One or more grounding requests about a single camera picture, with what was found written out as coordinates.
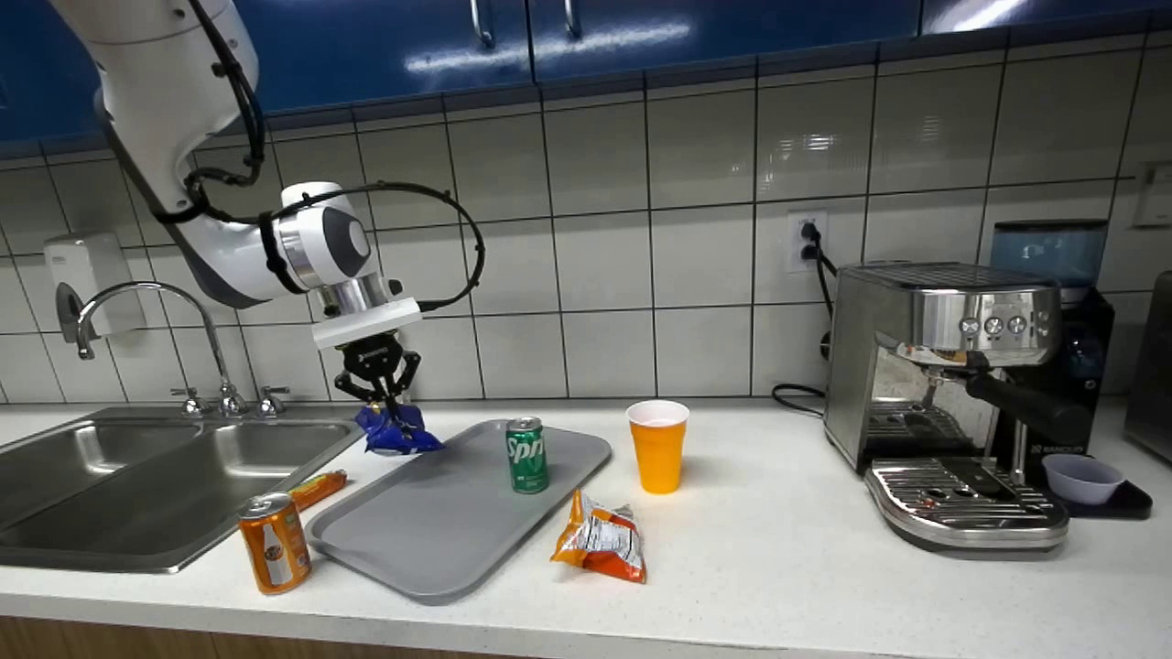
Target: upper cabinet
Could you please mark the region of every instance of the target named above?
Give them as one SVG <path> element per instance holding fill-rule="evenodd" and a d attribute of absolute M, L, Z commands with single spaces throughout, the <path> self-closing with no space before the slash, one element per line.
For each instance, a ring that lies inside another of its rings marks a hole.
<path fill-rule="evenodd" d="M 239 0 L 265 110 L 531 83 L 523 0 Z"/>
<path fill-rule="evenodd" d="M 1172 0 L 923 0 L 923 34 L 1095 27 L 1167 8 Z"/>
<path fill-rule="evenodd" d="M 97 73 L 47 0 L 0 12 L 0 149 L 92 143 Z"/>
<path fill-rule="evenodd" d="M 531 0 L 538 81 L 912 37 L 918 0 Z"/>

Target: faucet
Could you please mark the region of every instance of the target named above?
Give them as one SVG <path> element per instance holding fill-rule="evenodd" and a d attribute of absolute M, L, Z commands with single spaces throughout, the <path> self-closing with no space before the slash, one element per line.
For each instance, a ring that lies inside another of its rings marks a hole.
<path fill-rule="evenodd" d="M 213 346 L 214 375 L 218 375 L 218 410 L 223 410 L 227 419 L 233 419 L 233 414 L 241 410 L 241 404 L 239 404 L 239 392 L 233 392 L 233 386 L 232 386 L 232 379 L 227 379 L 213 314 L 205 311 L 205 304 L 197 304 L 197 300 L 195 300 L 186 289 L 178 289 L 178 286 L 153 283 L 153 278 L 130 278 L 130 283 L 118 283 L 118 286 L 109 286 L 109 289 L 97 289 L 92 300 L 80 304 L 80 311 L 69 320 L 73 325 L 67 330 L 67 336 L 73 332 L 73 342 L 78 342 L 78 360 L 94 360 L 92 342 L 94 342 L 97 332 L 94 332 L 94 325 L 92 325 L 92 314 L 94 314 L 107 300 L 112 300 L 118 293 L 124 293 L 124 289 L 177 293 L 177 296 L 182 296 L 182 300 L 197 311 L 197 320 L 200 320 L 200 325 L 205 325 L 205 336 L 210 336 L 210 346 Z"/>

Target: kitchen counter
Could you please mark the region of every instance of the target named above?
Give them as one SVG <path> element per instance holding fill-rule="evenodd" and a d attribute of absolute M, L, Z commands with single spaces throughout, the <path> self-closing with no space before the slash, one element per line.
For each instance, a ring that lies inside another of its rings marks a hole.
<path fill-rule="evenodd" d="M 0 438 L 73 414 L 7 407 Z M 233 536 L 178 576 L 0 566 L 0 616 L 493 654 L 1167 654 L 1172 472 L 1120 443 L 1120 407 L 1098 414 L 1092 453 L 1147 488 L 1155 518 L 1074 521 L 1064 551 L 1034 562 L 908 546 L 819 422 L 772 404 L 695 404 L 686 491 L 671 497 L 642 494 L 617 404 L 432 407 L 429 425 L 453 437 L 514 414 L 611 438 L 586 494 L 638 513 L 645 585 L 550 564 L 555 513 L 476 592 L 439 609 L 330 562 L 300 588 L 260 597 Z M 363 447 L 333 462 L 359 488 L 395 465 Z"/>

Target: snack bag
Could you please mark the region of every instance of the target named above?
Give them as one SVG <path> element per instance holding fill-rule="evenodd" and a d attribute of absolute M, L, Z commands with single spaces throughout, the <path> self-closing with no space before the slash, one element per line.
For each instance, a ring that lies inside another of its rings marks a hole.
<path fill-rule="evenodd" d="M 626 581 L 648 580 L 645 538 L 634 529 L 634 513 L 626 504 L 616 513 L 597 510 L 581 491 L 572 497 L 572 524 L 555 536 L 550 562 Z"/>

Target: white robotic arm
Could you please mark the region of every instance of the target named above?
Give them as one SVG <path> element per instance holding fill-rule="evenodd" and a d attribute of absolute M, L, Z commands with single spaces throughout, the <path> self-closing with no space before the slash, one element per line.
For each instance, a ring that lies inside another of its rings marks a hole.
<path fill-rule="evenodd" d="M 391 296 L 376 278 L 346 198 L 333 182 L 296 182 L 282 192 L 278 214 L 233 219 L 205 198 L 205 167 L 191 166 L 191 149 L 239 119 L 250 127 L 250 171 L 214 167 L 210 178 L 252 182 L 265 163 L 265 139 L 255 139 L 265 119 L 252 95 L 255 50 L 233 0 L 51 4 L 94 60 L 97 112 L 122 166 L 182 248 L 197 286 L 232 307 L 282 293 L 323 293 L 333 320 L 315 325 L 315 346 L 339 348 L 345 370 L 373 380 L 354 397 L 391 397 L 383 390 L 395 379 L 382 375 L 402 364 L 391 330 L 418 324 L 421 307 L 411 296 Z"/>

